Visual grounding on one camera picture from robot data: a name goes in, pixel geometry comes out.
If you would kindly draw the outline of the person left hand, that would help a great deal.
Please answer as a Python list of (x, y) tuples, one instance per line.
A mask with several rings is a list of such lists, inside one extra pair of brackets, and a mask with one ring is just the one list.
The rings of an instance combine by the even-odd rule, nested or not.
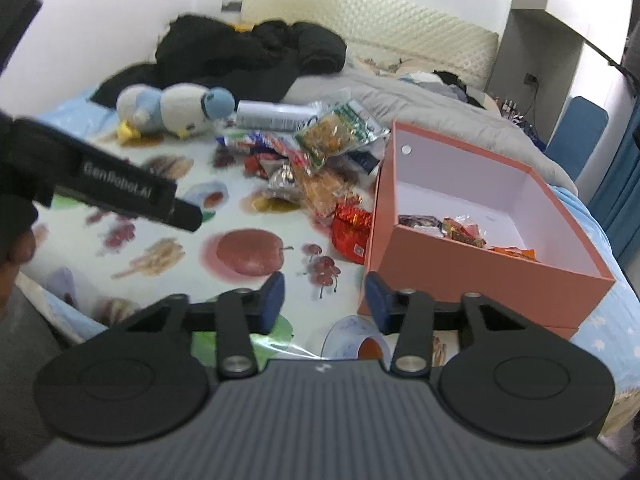
[(2, 263), (0, 275), (0, 316), (2, 318), (6, 316), (6, 306), (12, 295), (18, 272), (24, 264), (32, 260), (35, 252), (35, 235), (32, 230), (29, 230), (17, 237), (6, 256), (6, 261)]

